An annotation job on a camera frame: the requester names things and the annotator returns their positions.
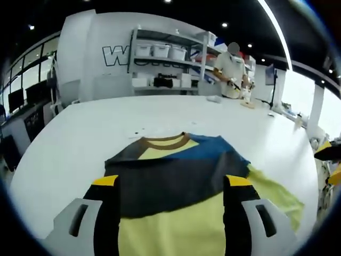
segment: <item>white tabletop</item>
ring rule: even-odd
[[[73,199],[82,198],[104,175],[104,161],[140,136],[182,131],[221,135],[252,165],[305,204],[297,237],[316,221],[318,177],[303,128],[269,110],[249,109],[239,100],[209,102],[199,96],[146,96],[98,100],[67,107],[36,137],[22,157],[10,194],[37,238]]]

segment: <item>t-shirt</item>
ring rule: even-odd
[[[235,77],[237,79],[235,84],[241,88],[242,76],[246,74],[244,63],[237,63],[229,52],[224,52],[218,55],[214,67],[221,70],[225,77]],[[240,90],[234,88],[230,83],[219,83],[222,88],[222,95],[232,99],[239,97]]]
[[[105,177],[96,180],[84,198],[96,199],[93,193],[107,189],[100,184],[107,185],[116,175],[122,197],[118,246],[123,256],[224,255],[224,175],[255,181],[261,198],[282,203],[289,211],[297,207],[296,220],[301,218],[302,203],[255,170],[222,137],[182,133],[141,138],[105,162]],[[252,199],[246,189],[238,188],[244,201]]]

